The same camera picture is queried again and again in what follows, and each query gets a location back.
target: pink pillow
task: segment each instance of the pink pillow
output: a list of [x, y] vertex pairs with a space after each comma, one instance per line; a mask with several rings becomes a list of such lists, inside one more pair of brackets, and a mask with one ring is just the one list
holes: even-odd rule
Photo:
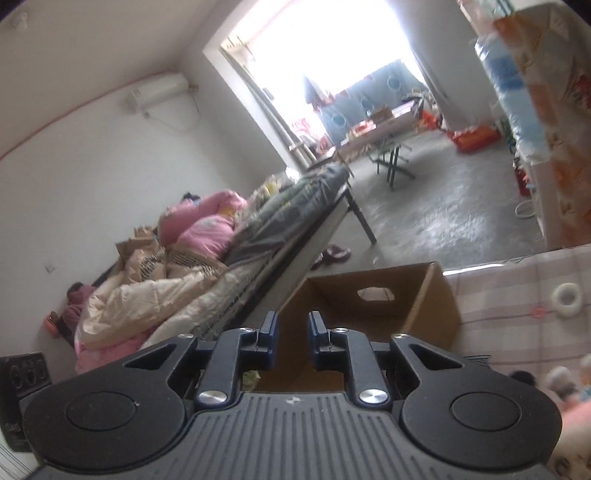
[[246, 200], [231, 190], [214, 193], [198, 203], [184, 200], [161, 215], [158, 223], [160, 245], [172, 245], [181, 233], [201, 218], [219, 213], [221, 209], [231, 216], [232, 211], [242, 209], [245, 205]]
[[178, 238], [178, 245], [208, 257], [219, 258], [226, 252], [234, 235], [234, 220], [226, 215], [210, 215], [186, 229]]

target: box handle hole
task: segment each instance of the box handle hole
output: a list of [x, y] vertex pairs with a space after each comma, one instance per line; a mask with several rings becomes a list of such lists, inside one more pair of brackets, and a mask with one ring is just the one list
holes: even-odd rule
[[392, 290], [384, 287], [367, 287], [357, 291], [357, 295], [365, 301], [394, 301]]

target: ceiling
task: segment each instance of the ceiling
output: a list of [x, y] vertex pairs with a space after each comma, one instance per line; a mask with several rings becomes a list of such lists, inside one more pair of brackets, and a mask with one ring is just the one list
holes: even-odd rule
[[0, 23], [0, 157], [77, 105], [174, 68], [216, 1], [26, 1]]

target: metal screw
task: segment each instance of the metal screw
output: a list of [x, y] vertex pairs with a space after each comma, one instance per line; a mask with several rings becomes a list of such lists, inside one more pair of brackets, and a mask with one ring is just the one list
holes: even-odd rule
[[219, 405], [224, 403], [228, 399], [228, 396], [219, 390], [206, 390], [205, 392], [201, 392], [198, 398], [205, 405]]
[[359, 394], [359, 399], [363, 403], [376, 405], [378, 403], [384, 403], [388, 399], [388, 393], [379, 388], [368, 388]]

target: fire extinguisher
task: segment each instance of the fire extinguisher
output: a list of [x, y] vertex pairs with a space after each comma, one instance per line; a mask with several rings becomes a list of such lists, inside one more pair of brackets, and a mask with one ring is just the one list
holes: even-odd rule
[[513, 172], [515, 173], [515, 178], [517, 180], [517, 187], [519, 188], [519, 194], [522, 197], [530, 198], [531, 192], [530, 192], [529, 188], [527, 187], [527, 182], [525, 181], [525, 177], [527, 176], [527, 173], [525, 172], [525, 169], [523, 167], [521, 167], [521, 157], [517, 153], [513, 157]]

